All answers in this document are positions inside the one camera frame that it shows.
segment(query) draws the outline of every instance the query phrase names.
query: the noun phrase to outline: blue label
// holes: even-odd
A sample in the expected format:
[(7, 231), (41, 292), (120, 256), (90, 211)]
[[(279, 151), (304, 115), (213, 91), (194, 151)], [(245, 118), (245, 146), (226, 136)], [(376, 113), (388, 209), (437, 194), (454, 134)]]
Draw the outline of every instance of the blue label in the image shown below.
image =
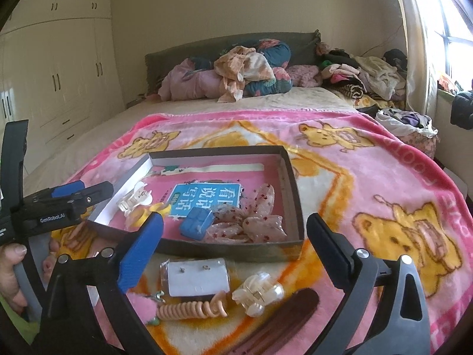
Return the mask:
[(193, 207), (208, 209), (222, 203), (238, 207), (240, 193), (241, 185), (236, 183), (178, 184), (169, 197), (169, 216), (186, 217)]

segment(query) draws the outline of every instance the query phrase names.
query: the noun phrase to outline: window frame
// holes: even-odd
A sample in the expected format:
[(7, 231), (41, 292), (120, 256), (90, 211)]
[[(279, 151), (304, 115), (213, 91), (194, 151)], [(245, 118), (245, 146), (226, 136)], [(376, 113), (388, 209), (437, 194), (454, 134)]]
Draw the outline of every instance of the window frame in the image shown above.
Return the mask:
[[(445, 34), (438, 33), (438, 32), (436, 32), (436, 34), (438, 34), (439, 36), (441, 36), (443, 38), (444, 49), (445, 49), (445, 73), (447, 75), (449, 75), (450, 77), (452, 77), (452, 66), (450, 64), (449, 53), (448, 53), (448, 49), (449, 49), (450, 44), (460, 43), (460, 44), (468, 45), (468, 46), (473, 48), (473, 41), (468, 40), (468, 39), (463, 39), (461, 37), (455, 37), (455, 36), (451, 35), (449, 24), (448, 24), (448, 21), (446, 19), (445, 9), (442, 5), (442, 0), (437, 0), (437, 1), (440, 5), (440, 12), (441, 12), (441, 15), (442, 15), (442, 21), (444, 23)], [(460, 11), (460, 13), (463, 13), (462, 18), (465, 19), (465, 17), (463, 17), (463, 16), (466, 16), (466, 18), (469, 20), (469, 22), (466, 22), (466, 24), (467, 24), (468, 29), (471, 32), (471, 28), (473, 27), (473, 22), (472, 22), (472, 16), (469, 14), (470, 9), (465, 9), (465, 5), (461, 4), (462, 0), (453, 0), (452, 2), (455, 5), (455, 7)]]

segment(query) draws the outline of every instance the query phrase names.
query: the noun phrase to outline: yellow plastic toy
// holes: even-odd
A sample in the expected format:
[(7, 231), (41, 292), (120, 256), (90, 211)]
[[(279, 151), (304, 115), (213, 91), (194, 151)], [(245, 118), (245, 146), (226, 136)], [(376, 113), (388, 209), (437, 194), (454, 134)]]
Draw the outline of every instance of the yellow plastic toy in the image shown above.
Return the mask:
[(169, 215), (171, 212), (171, 204), (166, 205), (165, 203), (156, 203), (150, 206), (137, 206), (133, 211), (129, 213), (126, 218), (125, 227), (127, 231), (137, 231), (141, 228), (143, 223), (146, 221), (152, 212), (159, 213), (163, 218)]

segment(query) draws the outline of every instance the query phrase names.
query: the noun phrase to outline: wall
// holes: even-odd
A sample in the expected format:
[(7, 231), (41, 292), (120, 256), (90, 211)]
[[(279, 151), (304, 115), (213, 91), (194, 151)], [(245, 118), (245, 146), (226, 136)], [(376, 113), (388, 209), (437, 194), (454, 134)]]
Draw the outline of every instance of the wall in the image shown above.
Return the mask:
[(112, 0), (115, 56), (126, 102), (146, 92), (144, 56), (212, 37), (252, 32), (313, 32), (361, 54), (405, 51), (397, 0)]
[(468, 185), (473, 199), (473, 130), (450, 124), (453, 96), (438, 94), (434, 127), (438, 129), (440, 143), (435, 157)]

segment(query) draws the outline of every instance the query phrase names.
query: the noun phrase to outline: white hair claw clip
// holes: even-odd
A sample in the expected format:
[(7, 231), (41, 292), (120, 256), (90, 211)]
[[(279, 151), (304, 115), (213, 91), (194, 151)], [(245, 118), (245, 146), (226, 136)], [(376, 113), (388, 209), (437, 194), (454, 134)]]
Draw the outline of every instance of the white hair claw clip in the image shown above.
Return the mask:
[(125, 213), (125, 217), (139, 205), (150, 205), (153, 202), (151, 191), (145, 190), (146, 186), (147, 184), (138, 181), (135, 184), (134, 190), (118, 202), (118, 208)]
[(282, 285), (267, 272), (251, 275), (232, 293), (232, 299), (237, 304), (241, 304), (245, 313), (252, 318), (261, 316), (264, 307), (283, 298)]

